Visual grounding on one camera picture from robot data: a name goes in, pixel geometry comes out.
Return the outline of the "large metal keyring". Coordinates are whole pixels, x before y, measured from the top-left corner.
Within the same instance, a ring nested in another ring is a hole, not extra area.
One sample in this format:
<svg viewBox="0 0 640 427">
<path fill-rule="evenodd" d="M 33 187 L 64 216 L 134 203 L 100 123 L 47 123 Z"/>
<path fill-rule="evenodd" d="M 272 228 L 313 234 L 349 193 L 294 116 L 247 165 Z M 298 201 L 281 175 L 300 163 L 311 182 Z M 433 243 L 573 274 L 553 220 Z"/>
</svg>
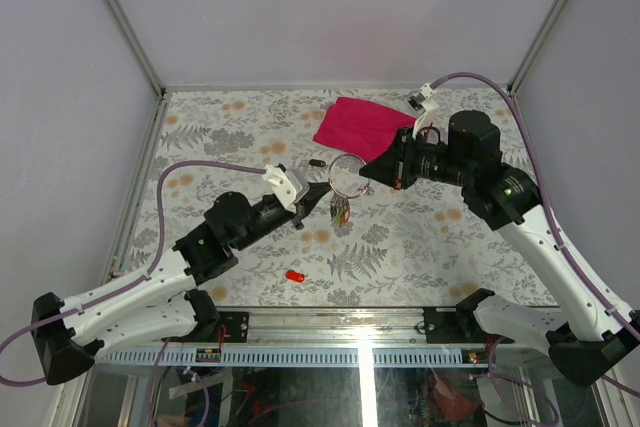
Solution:
<svg viewBox="0 0 640 427">
<path fill-rule="evenodd" d="M 347 200 L 354 200 L 371 192 L 371 180 L 362 177 L 360 170 L 367 162 L 358 155 L 343 153 L 328 166 L 327 180 L 334 193 Z"/>
</svg>

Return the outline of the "red key tag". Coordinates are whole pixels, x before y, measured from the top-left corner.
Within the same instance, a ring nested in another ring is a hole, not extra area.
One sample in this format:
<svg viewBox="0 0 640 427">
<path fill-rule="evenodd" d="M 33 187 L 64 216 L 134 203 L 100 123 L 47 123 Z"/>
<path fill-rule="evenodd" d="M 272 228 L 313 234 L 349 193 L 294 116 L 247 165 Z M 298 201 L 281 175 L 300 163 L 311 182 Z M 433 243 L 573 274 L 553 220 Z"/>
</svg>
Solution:
<svg viewBox="0 0 640 427">
<path fill-rule="evenodd" d="M 288 280 L 297 282 L 297 283 L 302 283 L 306 279 L 306 276 L 303 273 L 300 273 L 294 270 L 287 270 L 285 273 L 285 277 Z"/>
</svg>

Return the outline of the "bunch of tagged keys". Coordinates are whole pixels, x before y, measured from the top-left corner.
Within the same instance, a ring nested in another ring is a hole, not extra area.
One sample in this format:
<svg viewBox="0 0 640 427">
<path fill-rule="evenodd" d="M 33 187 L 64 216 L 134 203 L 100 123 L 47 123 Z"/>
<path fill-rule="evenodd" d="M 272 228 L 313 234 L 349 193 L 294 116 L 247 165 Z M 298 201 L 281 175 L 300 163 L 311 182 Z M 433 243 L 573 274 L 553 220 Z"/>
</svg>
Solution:
<svg viewBox="0 0 640 427">
<path fill-rule="evenodd" d="M 341 227 L 349 221 L 350 214 L 349 199 L 334 195 L 330 201 L 330 217 L 332 223 L 337 227 Z"/>
</svg>

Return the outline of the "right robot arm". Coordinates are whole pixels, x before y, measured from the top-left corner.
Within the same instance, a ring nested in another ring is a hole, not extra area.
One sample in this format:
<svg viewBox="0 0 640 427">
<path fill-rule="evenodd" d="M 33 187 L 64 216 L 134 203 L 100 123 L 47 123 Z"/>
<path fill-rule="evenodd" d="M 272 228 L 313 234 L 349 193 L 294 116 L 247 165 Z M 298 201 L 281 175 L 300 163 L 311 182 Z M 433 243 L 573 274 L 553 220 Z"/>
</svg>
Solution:
<svg viewBox="0 0 640 427">
<path fill-rule="evenodd" d="M 639 345 L 639 314 L 593 269 L 576 273 L 568 240 L 554 238 L 540 191 L 523 170 L 502 160 L 500 130 L 480 111 L 449 120 L 448 139 L 431 143 L 410 127 L 359 171 L 396 190 L 428 179 L 460 188 L 465 205 L 534 270 L 560 308 L 544 314 L 479 289 L 456 306 L 456 329 L 467 341 L 504 336 L 547 355 L 574 385 L 589 387 Z"/>
</svg>

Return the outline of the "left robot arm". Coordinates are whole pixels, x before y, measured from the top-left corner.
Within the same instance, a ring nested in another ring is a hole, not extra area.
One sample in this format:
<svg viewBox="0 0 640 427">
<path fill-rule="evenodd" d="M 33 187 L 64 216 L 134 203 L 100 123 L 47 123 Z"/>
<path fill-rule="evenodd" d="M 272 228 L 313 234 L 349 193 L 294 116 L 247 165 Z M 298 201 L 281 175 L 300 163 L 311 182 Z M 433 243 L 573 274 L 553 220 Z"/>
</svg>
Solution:
<svg viewBox="0 0 640 427">
<path fill-rule="evenodd" d="M 237 265 L 236 252 L 276 229 L 287 223 L 300 229 L 329 190 L 326 182 L 312 183 L 290 209 L 274 194 L 250 204 L 243 194 L 226 192 L 151 271 L 140 268 L 65 299 L 52 292 L 38 297 L 32 338 L 45 383 L 75 379 L 118 349 L 163 338 L 212 339 L 219 314 L 202 285 Z"/>
</svg>

